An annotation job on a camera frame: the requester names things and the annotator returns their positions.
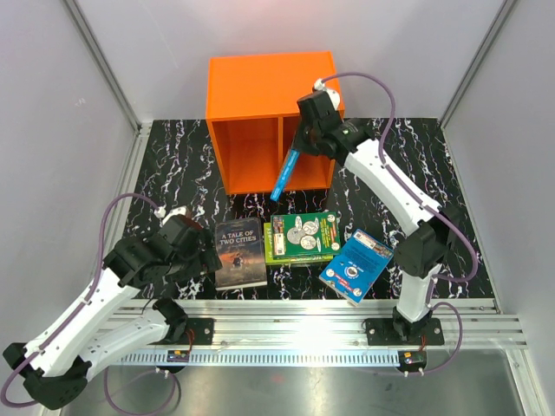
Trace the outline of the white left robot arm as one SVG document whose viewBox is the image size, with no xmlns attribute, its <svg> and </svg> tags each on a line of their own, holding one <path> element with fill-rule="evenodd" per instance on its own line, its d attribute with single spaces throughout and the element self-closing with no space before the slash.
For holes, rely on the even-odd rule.
<svg viewBox="0 0 555 416">
<path fill-rule="evenodd" d="M 185 310 L 161 298 L 148 311 L 99 335 L 101 326 L 128 300 L 169 277 L 213 273 L 222 264 L 211 230 L 171 211 L 154 233 L 124 237 L 101 258 L 95 276 L 73 303 L 36 338 L 14 342 L 3 357 L 23 378 L 30 404 L 58 410 L 120 358 L 149 344 L 193 344 L 197 334 Z"/>
</svg>

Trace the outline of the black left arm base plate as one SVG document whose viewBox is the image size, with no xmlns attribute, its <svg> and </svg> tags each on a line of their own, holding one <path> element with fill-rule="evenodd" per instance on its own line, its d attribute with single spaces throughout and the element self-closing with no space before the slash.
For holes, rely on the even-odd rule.
<svg viewBox="0 0 555 416">
<path fill-rule="evenodd" d="M 175 341 L 161 340 L 154 345 L 188 345 L 189 341 L 194 346 L 211 346 L 214 334 L 215 320 L 212 318 L 189 318 L 186 331 Z"/>
</svg>

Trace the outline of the A Tale of Two Cities book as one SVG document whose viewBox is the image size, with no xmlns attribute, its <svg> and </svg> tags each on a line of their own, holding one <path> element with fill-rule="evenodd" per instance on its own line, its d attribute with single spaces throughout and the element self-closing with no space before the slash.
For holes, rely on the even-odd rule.
<svg viewBox="0 0 555 416">
<path fill-rule="evenodd" d="M 215 272 L 217 291 L 267 284 L 259 218 L 241 218 L 216 224 L 215 243 L 222 264 L 221 269 Z"/>
</svg>

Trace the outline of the cyan cartoon cover book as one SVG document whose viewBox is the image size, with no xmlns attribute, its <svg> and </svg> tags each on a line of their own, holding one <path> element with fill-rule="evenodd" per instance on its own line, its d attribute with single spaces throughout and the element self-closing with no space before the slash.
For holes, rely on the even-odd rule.
<svg viewBox="0 0 555 416">
<path fill-rule="evenodd" d="M 282 164 L 280 173 L 277 176 L 277 181 L 272 189 L 270 199 L 271 201 L 278 202 L 281 194 L 284 192 L 285 187 L 288 185 L 294 168 L 297 164 L 300 152 L 291 148 L 286 154 L 284 163 Z"/>
</svg>

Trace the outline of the green coin cover book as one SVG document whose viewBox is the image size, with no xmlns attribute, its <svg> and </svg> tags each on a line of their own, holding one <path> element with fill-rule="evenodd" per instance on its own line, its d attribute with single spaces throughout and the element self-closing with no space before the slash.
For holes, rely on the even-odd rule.
<svg viewBox="0 0 555 416">
<path fill-rule="evenodd" d="M 334 256 L 341 249 L 333 211 L 273 215 L 270 231 L 276 258 Z"/>
</svg>

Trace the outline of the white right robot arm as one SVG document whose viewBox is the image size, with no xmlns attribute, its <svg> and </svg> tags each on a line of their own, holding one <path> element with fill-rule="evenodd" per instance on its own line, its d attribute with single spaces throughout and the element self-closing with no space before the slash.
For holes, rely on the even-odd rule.
<svg viewBox="0 0 555 416">
<path fill-rule="evenodd" d="M 412 344 L 423 334 L 432 312 L 429 304 L 433 278 L 451 250 L 455 234 L 441 221 L 457 223 L 453 209 L 441 209 L 386 154 L 369 126 L 359 119 L 344 120 L 335 94 L 314 91 L 297 101 L 300 123 L 293 149 L 326 156 L 357 176 L 390 210 L 405 234 L 394 250 L 402 271 L 402 288 L 393 310 L 391 328 L 396 340 Z"/>
</svg>

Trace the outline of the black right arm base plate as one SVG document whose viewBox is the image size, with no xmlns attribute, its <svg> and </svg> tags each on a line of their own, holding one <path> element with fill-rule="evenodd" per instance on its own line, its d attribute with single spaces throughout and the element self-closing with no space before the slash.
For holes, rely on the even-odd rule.
<svg viewBox="0 0 555 416">
<path fill-rule="evenodd" d="M 362 327 L 369 346 L 443 346 L 441 322 L 430 318 L 424 323 L 405 324 L 393 318 L 368 318 Z"/>
</svg>

